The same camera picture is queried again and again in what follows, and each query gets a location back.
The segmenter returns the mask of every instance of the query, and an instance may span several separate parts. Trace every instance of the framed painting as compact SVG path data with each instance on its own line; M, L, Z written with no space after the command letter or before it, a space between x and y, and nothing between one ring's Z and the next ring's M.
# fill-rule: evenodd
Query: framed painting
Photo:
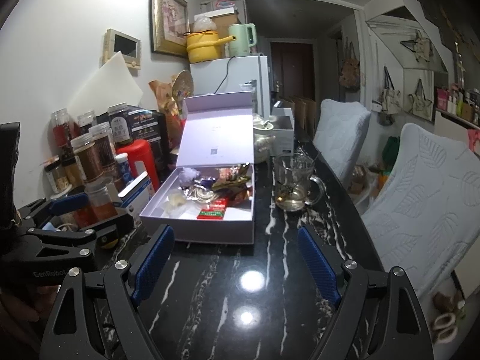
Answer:
M152 52L187 56L189 31L185 0L150 0L150 43Z

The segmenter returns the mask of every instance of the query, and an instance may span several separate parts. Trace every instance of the human hand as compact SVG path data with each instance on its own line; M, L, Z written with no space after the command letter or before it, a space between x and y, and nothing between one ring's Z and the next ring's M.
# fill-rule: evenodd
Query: human hand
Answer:
M40 340L28 322L46 320L57 296L58 286L28 287L33 307L0 288L0 327L17 340L40 351Z

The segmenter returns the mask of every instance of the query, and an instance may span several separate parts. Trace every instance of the marble tabletop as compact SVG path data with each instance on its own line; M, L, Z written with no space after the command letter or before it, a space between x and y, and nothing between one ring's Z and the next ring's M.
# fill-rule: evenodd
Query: marble tabletop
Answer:
M148 300L138 311L165 360L308 359L335 312L320 296L297 247L297 229L314 226L344 259L382 266L344 188L311 142L297 150L315 160L325 194L313 207L287 214L273 200L272 164L255 166L255 243L227 246L176 243ZM148 241L140 228L119 243L104 267L128 259ZM102 318L109 322L106 303ZM349 357L363 351L362 319ZM113 329L105 328L115 347ZM121 348L115 359L123 359Z

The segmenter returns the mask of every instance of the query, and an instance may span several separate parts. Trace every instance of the refrigerator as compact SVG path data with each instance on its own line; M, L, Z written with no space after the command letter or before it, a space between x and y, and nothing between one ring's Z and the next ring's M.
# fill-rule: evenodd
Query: refrigerator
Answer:
M217 93L239 92L240 85L256 80L257 113L264 118L270 116L270 80L266 56L251 55L235 57L230 61L223 58L198 62L190 64L190 71L194 95L215 93L217 88Z

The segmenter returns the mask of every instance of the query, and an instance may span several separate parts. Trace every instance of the red thermos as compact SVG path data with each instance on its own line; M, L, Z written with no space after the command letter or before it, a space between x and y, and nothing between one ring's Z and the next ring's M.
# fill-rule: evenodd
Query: red thermos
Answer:
M118 148L117 154L121 153L128 154L128 163L133 177L138 177L137 169L143 170L143 168L145 168L148 176L150 176L150 180L152 180L154 190L158 190L160 181L158 181L150 144L144 139L136 139L131 144Z

